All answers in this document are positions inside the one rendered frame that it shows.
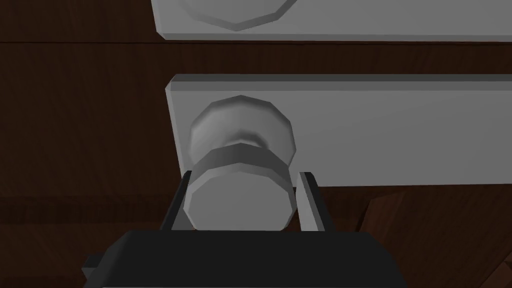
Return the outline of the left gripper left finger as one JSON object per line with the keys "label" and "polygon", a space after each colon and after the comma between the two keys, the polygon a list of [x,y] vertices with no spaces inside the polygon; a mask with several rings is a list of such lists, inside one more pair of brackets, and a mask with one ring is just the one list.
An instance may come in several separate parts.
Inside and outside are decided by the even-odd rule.
{"label": "left gripper left finger", "polygon": [[181,178],[178,189],[174,193],[173,200],[159,229],[177,231],[195,230],[184,210],[184,199],[186,196],[191,173],[192,172],[188,170]]}

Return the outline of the grey round drawer knob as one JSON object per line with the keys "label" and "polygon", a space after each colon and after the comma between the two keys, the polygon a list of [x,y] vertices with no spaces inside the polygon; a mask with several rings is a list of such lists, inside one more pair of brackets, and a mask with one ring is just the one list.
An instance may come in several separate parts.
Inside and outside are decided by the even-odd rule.
{"label": "grey round drawer knob", "polygon": [[280,19],[297,0],[178,0],[194,20],[234,32]]}
{"label": "grey round drawer knob", "polygon": [[190,128],[193,168],[183,209],[201,231],[281,231],[297,204],[291,122],[270,102],[237,95],[209,104]]}

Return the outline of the dark brown wooden cabinet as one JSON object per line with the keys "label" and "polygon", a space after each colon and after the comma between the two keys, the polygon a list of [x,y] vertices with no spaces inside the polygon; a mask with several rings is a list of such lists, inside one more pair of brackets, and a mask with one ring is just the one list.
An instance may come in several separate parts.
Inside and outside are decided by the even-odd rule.
{"label": "dark brown wooden cabinet", "polygon": [[[82,265],[157,229],[181,173],[175,74],[512,73],[512,44],[165,42],[150,0],[0,0],[0,288],[83,288]],[[512,258],[512,184],[332,187],[409,288],[479,288]]]}

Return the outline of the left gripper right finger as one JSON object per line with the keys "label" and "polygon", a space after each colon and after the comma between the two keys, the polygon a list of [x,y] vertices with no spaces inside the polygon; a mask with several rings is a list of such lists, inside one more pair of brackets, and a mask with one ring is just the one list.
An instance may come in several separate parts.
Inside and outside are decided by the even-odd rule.
{"label": "left gripper right finger", "polygon": [[336,230],[312,172],[298,173],[295,199],[301,231]]}

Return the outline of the grey drawer front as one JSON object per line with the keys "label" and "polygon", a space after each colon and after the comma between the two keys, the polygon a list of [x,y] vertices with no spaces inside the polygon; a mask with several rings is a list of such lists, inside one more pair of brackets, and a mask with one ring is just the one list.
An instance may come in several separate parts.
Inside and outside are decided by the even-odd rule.
{"label": "grey drawer front", "polygon": [[323,187],[512,184],[512,74],[177,74],[165,92],[183,172],[192,121],[244,95],[290,120],[290,172]]}
{"label": "grey drawer front", "polygon": [[156,31],[180,41],[511,42],[512,0],[297,0],[278,20],[234,31],[151,0]]}

